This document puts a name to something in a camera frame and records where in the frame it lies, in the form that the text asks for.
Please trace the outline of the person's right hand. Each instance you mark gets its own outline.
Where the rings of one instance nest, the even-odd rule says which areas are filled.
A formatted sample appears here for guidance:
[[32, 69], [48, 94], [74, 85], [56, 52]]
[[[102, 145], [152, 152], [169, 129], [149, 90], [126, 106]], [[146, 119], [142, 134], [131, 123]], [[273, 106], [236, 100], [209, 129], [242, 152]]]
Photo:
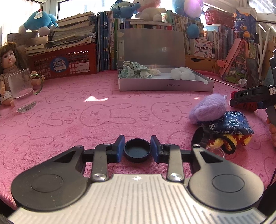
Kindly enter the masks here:
[[276, 147], [276, 127], [273, 125], [269, 118], [266, 120], [267, 124], [269, 124], [269, 131], [271, 135], [272, 144]]

